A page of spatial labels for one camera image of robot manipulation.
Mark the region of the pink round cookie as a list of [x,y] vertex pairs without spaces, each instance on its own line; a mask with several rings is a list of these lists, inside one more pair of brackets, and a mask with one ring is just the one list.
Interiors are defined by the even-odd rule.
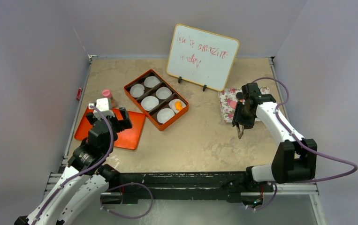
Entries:
[[230,103],[229,103],[229,106],[232,108],[232,109],[235,109],[235,107],[236,107],[236,104],[237,104],[237,101],[230,101]]

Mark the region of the metal tongs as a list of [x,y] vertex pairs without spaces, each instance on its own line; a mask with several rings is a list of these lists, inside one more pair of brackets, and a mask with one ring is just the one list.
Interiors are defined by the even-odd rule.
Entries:
[[244,134],[244,126],[240,124],[236,124],[237,136],[238,139],[241,139]]

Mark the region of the orange fish cookie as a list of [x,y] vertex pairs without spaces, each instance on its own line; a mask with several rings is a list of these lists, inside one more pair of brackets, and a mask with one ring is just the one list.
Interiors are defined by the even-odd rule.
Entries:
[[175,109],[179,112],[183,109],[183,105],[180,101],[175,102]]

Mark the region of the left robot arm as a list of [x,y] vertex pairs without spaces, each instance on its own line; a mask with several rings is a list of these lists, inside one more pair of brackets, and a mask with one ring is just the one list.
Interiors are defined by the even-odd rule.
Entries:
[[92,124],[88,135],[81,141],[68,161],[59,181],[41,204],[29,215],[16,219],[16,225],[55,225],[65,207],[78,189],[96,172],[113,151],[117,134],[131,129],[132,123],[124,107],[119,109],[119,120],[112,110],[91,106],[86,115]]

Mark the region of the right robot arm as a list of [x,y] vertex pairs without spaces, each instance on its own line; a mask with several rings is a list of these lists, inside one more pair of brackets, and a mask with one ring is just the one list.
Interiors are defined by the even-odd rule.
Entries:
[[244,187],[256,190],[262,182],[288,183],[311,180],[315,177],[316,155],[307,151],[317,149],[313,139],[305,139],[284,118],[270,94],[262,94],[257,83],[242,86],[243,101],[237,102],[232,125],[238,138],[244,130],[253,128],[259,119],[267,127],[277,144],[277,151],[269,165],[247,167]]

